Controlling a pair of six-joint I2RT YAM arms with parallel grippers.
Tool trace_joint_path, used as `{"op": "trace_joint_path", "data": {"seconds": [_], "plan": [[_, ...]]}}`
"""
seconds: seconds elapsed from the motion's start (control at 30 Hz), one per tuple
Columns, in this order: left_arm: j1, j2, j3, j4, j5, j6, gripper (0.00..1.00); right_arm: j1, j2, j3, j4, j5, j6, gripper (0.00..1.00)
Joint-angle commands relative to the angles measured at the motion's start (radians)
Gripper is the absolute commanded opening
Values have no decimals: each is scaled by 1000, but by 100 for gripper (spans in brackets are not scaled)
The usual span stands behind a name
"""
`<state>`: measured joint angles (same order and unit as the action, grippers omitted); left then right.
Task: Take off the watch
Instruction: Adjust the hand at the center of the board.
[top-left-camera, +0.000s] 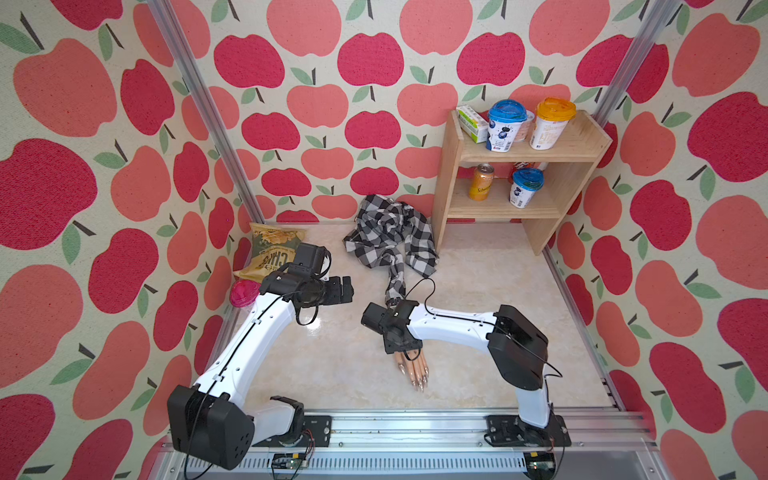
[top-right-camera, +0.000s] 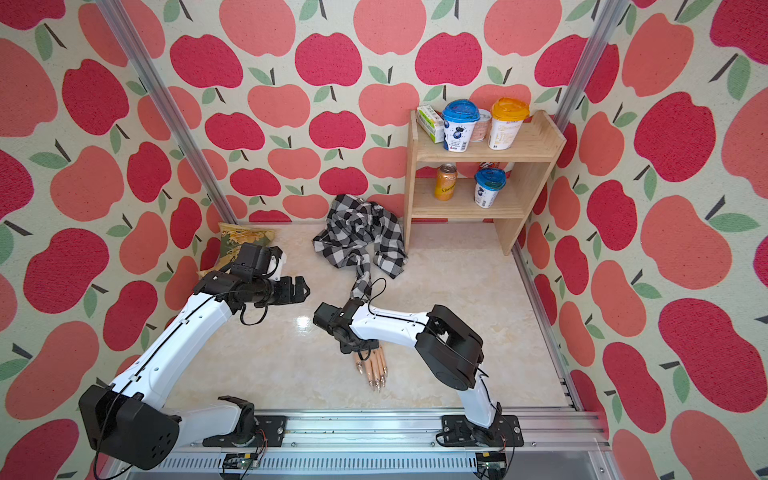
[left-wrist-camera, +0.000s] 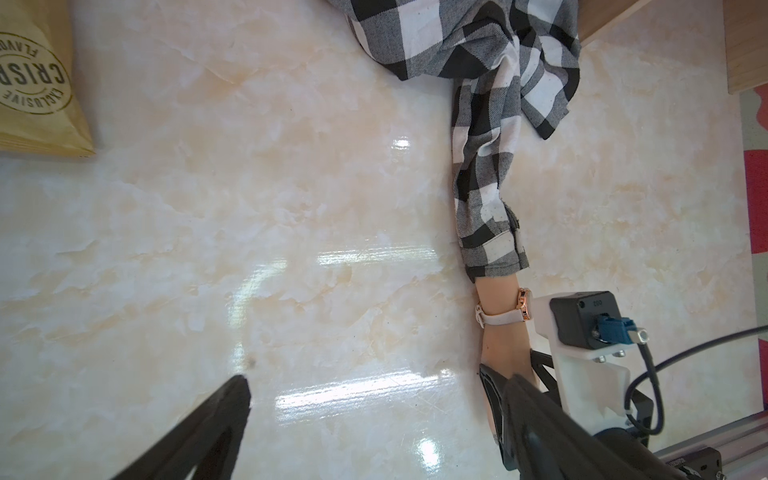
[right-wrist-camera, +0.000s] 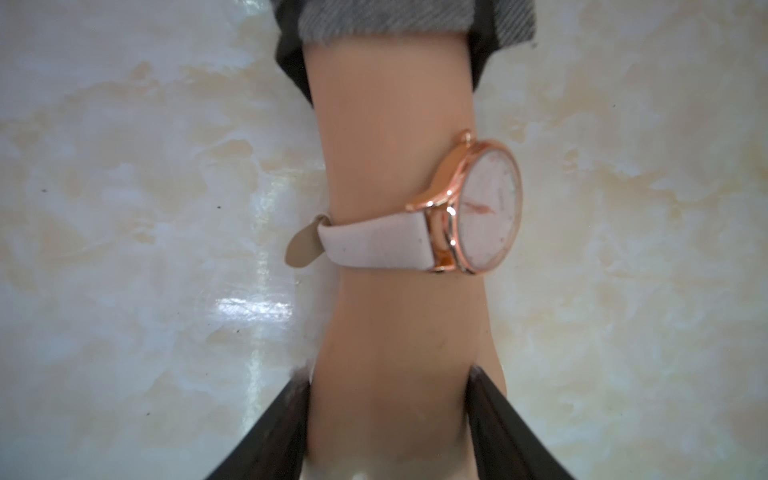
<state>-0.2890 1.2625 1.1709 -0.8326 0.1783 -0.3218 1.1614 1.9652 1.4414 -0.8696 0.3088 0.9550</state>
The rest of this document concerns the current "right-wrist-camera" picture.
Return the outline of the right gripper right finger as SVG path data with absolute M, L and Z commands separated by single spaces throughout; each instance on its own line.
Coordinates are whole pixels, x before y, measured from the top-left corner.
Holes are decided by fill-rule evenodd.
M 480 480 L 573 480 L 478 366 L 469 374 L 465 409 Z

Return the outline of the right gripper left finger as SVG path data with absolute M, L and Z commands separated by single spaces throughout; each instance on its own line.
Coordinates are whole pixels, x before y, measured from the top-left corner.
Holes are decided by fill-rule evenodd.
M 297 370 L 208 480 L 298 480 L 307 449 L 309 372 Z

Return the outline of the mannequin hand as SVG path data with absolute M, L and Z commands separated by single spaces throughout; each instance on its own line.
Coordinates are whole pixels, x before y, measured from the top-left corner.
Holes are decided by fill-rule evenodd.
M 462 34 L 345 37 L 304 58 L 337 223 L 404 207 L 475 125 Z M 504 384 L 481 277 L 342 270 L 312 378 L 314 475 L 475 478 L 464 410 L 474 364 Z

